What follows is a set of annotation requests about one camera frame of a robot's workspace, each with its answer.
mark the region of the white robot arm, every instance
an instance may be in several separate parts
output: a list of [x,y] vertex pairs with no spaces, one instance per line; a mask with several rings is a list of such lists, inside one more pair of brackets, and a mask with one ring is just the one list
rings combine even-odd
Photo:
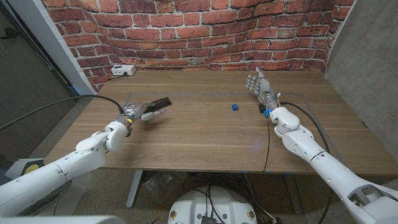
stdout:
[[105,132],[96,132],[76,145],[76,151],[0,186],[0,217],[14,217],[66,181],[103,166],[107,151],[118,151],[137,119],[148,121],[165,110],[145,113],[152,103],[133,103],[110,122]]
[[[312,133],[300,124],[296,115],[279,107],[276,95],[262,72],[249,76],[246,87],[252,90],[270,110],[276,123],[274,131],[284,146],[309,163],[344,203],[357,223],[396,223],[398,191],[388,189],[358,177],[314,141]],[[261,83],[268,83],[263,88]]]

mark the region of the concrete wall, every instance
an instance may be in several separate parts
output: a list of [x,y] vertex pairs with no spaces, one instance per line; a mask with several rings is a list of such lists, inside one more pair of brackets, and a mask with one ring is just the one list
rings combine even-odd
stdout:
[[360,0],[328,61],[327,79],[398,161],[398,1]]

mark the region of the black cable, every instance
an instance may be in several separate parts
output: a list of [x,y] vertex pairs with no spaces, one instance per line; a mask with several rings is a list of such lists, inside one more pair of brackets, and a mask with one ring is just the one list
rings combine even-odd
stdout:
[[[328,153],[330,153],[329,145],[328,145],[328,143],[326,142],[326,139],[325,139],[325,137],[324,137],[324,135],[323,135],[321,129],[319,128],[317,122],[311,117],[310,114],[308,114],[305,110],[303,110],[301,107],[295,105],[294,103],[290,103],[290,102],[280,102],[280,104],[281,104],[281,105],[292,105],[292,106],[294,106],[295,108],[299,109],[301,112],[303,112],[305,115],[307,115],[307,116],[311,119],[311,121],[312,121],[312,123],[315,125],[315,127],[317,127],[317,130],[318,130],[318,132],[319,132],[319,134],[320,134],[320,136],[321,136],[321,138],[322,138],[322,140],[323,140],[323,143],[325,144],[326,151],[327,151]],[[330,191],[329,191],[329,197],[328,197],[328,201],[327,201],[327,203],[326,203],[325,210],[323,211],[322,217],[321,217],[321,219],[319,219],[318,224],[321,224],[321,223],[323,222],[323,220],[325,219],[326,214],[328,213],[328,210],[329,210],[329,207],[330,207],[330,204],[331,204],[332,196],[333,196],[333,191],[332,191],[332,189],[330,189]]]
[[269,134],[269,118],[267,118],[267,127],[268,127],[268,150],[267,150],[266,163],[264,165],[264,169],[262,170],[262,173],[264,173],[266,171],[267,162],[268,162],[268,155],[269,155],[269,143],[271,142],[271,136]]
[[54,206],[54,216],[55,216],[55,211],[57,210],[57,205],[58,205],[58,201],[60,200],[61,194],[62,194],[63,191],[66,189],[66,187],[69,186],[69,183],[71,183],[72,180],[73,180],[73,178],[70,179],[70,180],[62,187],[61,192],[58,194],[57,201],[55,202],[55,206]]
[[20,121],[20,120],[26,118],[26,117],[29,116],[29,115],[32,115],[32,114],[34,114],[34,113],[36,113],[36,112],[38,112],[38,111],[41,111],[41,110],[46,109],[46,108],[48,108],[48,107],[50,107],[50,106],[53,106],[53,105],[62,103],[62,102],[67,101],[67,100],[75,100],[75,99],[79,99],[79,98],[101,98],[101,99],[104,99],[104,100],[108,100],[108,101],[114,103],[116,106],[118,106],[118,109],[119,109],[120,114],[124,114],[124,110],[123,110],[123,108],[120,106],[120,104],[119,104],[118,102],[116,102],[116,101],[114,101],[114,100],[108,98],[108,97],[105,97],[105,96],[98,96],[98,95],[80,95],[80,96],[69,97],[69,98],[66,98],[66,99],[63,99],[63,100],[58,100],[58,101],[56,101],[56,102],[49,103],[49,104],[47,104],[47,105],[45,105],[45,106],[42,106],[42,107],[40,107],[40,108],[37,108],[36,110],[33,110],[33,111],[31,111],[31,112],[29,112],[29,113],[27,113],[27,114],[25,114],[25,115],[23,115],[23,116],[20,116],[19,118],[17,118],[17,119],[15,119],[15,120],[13,120],[13,121],[11,121],[11,122],[9,122],[9,123],[7,123],[7,124],[1,126],[0,131],[2,131],[4,128],[7,128],[8,126],[10,126],[10,125],[12,125],[12,124],[14,124],[14,123],[16,123],[16,122],[18,122],[18,121]]
[[107,81],[109,81],[109,80],[115,80],[115,79],[120,79],[120,78],[123,78],[123,77],[126,77],[126,76],[127,76],[127,72],[124,72],[123,75],[118,76],[118,77],[109,78]]

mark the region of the electrical outlet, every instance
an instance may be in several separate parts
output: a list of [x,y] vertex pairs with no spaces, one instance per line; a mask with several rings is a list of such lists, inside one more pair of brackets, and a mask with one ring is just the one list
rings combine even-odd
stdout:
[[123,75],[127,72],[127,75],[133,75],[136,72],[136,67],[133,65],[114,65],[111,69],[114,76]]

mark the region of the wooden table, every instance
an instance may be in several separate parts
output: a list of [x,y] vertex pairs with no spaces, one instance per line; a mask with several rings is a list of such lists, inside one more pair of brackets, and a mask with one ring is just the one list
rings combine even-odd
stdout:
[[[281,101],[308,111],[325,131],[331,154],[353,172],[397,175],[398,163],[365,127],[333,87],[317,72],[264,72]],[[172,106],[151,121],[136,121],[118,152],[108,153],[104,168],[262,172],[268,147],[267,119],[258,100],[246,89],[247,75],[255,72],[148,71],[109,81],[99,95],[123,105],[133,101],[169,97]],[[239,110],[232,111],[231,105]],[[286,106],[324,147],[312,122],[299,110]],[[117,108],[93,99],[47,156],[52,162],[75,150],[76,144],[115,119]],[[301,158],[290,153],[269,123],[271,144],[267,172],[313,174]]]

